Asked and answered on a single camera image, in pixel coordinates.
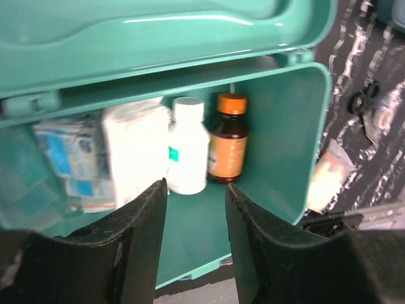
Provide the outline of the bag of cotton balls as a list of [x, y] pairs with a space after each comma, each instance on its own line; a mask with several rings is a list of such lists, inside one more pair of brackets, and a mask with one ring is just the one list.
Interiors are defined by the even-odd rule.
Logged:
[[307, 209], [321, 213], [353, 170], [349, 155], [335, 139], [331, 139], [316, 164], [308, 190]]

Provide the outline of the white plastic bottle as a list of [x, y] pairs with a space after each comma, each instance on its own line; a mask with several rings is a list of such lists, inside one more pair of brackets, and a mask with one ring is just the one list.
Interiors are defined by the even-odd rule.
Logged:
[[168, 187], [182, 195], [200, 193], [207, 184], [210, 134], [204, 125], [204, 102], [173, 100], [168, 141]]

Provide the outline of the blue cotton swab bag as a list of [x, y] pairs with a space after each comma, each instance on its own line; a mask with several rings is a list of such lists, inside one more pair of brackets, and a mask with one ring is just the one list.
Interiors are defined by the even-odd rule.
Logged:
[[56, 175], [86, 180], [108, 171], [97, 115], [42, 120], [32, 129]]

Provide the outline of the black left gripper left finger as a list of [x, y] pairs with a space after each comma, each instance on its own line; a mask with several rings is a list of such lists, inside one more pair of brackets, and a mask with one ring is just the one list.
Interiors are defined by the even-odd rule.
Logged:
[[152, 303], [167, 184], [67, 237], [1, 231], [2, 303]]

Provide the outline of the white gauze pad packet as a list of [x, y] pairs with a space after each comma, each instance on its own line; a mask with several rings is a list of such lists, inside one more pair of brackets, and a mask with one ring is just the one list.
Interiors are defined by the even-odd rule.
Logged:
[[163, 97], [105, 108], [101, 127], [116, 207], [138, 197], [168, 171], [171, 109]]

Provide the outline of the black handled scissors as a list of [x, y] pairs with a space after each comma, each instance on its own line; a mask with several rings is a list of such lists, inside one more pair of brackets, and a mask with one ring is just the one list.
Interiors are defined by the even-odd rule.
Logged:
[[355, 92], [349, 99], [347, 110], [353, 115], [364, 115], [373, 106], [373, 99], [380, 92], [380, 82], [373, 81], [362, 90]]

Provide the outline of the brown medicine bottle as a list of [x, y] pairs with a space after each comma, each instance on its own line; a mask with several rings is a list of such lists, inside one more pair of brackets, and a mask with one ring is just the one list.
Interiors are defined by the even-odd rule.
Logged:
[[210, 130], [208, 177], [219, 184], [237, 182], [247, 147], [247, 97], [233, 92], [218, 96], [218, 119]]

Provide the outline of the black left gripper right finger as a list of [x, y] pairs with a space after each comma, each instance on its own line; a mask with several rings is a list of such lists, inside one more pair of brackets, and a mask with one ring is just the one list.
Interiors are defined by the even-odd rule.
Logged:
[[225, 213], [240, 303], [403, 303], [404, 231], [323, 237], [257, 205], [236, 185]]

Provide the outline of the teal divider tray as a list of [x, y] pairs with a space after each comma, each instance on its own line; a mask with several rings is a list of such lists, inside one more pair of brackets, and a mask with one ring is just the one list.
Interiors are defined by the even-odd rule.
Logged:
[[374, 12], [378, 20], [404, 33], [405, 0], [377, 0]]

